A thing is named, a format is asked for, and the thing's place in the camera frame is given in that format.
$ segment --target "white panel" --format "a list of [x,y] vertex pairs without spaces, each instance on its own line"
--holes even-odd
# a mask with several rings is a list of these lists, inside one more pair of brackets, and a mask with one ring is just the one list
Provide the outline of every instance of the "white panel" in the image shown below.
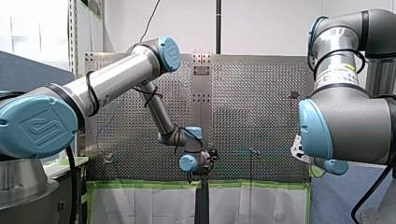
[[40,21],[37,17],[11,15],[13,53],[34,61],[41,61]]
[[306,55],[318,0],[228,0],[222,9],[222,53]]
[[0,14],[0,50],[12,53],[11,17]]
[[[124,52],[139,42],[157,0],[107,0],[105,49]],[[181,52],[215,50],[215,4],[213,0],[161,1],[145,40],[170,35]]]
[[78,4],[78,73],[84,74],[85,53],[92,52],[91,38],[91,11]]
[[103,25],[102,20],[91,13],[92,52],[103,52]]
[[391,10],[392,0],[323,0],[323,15],[342,16],[372,8]]

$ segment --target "pegboard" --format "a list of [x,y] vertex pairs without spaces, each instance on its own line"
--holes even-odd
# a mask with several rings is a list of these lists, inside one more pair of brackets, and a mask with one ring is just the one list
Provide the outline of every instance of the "pegboard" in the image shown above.
[[[123,58],[125,54],[88,53],[86,70],[95,71]],[[191,63],[183,61],[172,74],[164,74],[154,83],[163,94],[172,121],[191,124]],[[178,168],[181,150],[162,146],[158,130],[137,91],[130,90],[102,108],[89,120],[86,144],[97,153],[89,162],[90,180],[132,178],[179,180],[185,176]]]
[[[86,69],[124,56],[86,54]],[[306,95],[305,57],[189,54],[182,59],[175,73],[155,83],[173,122],[202,126],[205,146],[219,151],[210,178],[307,181],[306,166],[290,155],[298,102]],[[197,66],[207,67],[207,74],[198,76]],[[178,167],[181,150],[174,155],[173,147],[157,142],[158,130],[143,104],[138,92],[128,91],[88,122],[87,145],[97,152],[89,179],[185,180]],[[109,156],[112,162],[104,160]]]
[[209,146],[220,156],[211,178],[307,180],[306,165],[290,155],[306,96],[306,59],[215,55],[211,61]]

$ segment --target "blue joint cap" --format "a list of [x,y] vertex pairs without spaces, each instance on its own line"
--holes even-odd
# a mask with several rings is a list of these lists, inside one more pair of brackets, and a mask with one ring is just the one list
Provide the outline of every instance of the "blue joint cap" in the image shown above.
[[64,101],[37,95],[0,106],[0,153],[13,158],[46,158],[75,138],[78,120]]
[[184,172],[194,172],[198,169],[198,161],[192,155],[182,156],[178,164]]
[[170,36],[162,36],[158,38],[158,49],[165,70],[175,72],[181,63],[180,50],[176,41]]
[[348,168],[349,165],[346,161],[329,160],[324,162],[324,169],[332,175],[343,175]]
[[[186,130],[188,130],[190,133],[194,134],[195,137],[197,137],[198,139],[202,139],[202,129],[201,129],[201,127],[190,126],[190,127],[186,127]],[[188,135],[189,137],[194,137],[194,136],[191,136],[190,133],[186,132],[186,135]]]
[[312,100],[303,100],[300,107],[300,131],[303,152],[310,157],[332,158],[332,137],[320,109]]

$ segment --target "metal frame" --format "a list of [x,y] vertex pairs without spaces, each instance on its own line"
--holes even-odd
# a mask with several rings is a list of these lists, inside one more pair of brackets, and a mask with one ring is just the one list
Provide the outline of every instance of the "metal frame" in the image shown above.
[[78,3],[79,0],[69,0],[68,34],[70,71],[78,75]]

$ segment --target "green tape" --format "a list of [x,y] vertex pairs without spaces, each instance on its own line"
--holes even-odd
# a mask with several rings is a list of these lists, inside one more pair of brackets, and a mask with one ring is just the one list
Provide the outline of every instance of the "green tape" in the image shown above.
[[[94,189],[198,189],[201,187],[200,182],[186,181],[146,181],[146,180],[105,180],[105,181],[89,181],[87,185]],[[309,183],[278,183],[272,181],[248,181],[248,180],[209,180],[209,187],[212,189],[229,189],[242,187],[255,187],[267,189],[291,189],[303,190],[309,189]]]

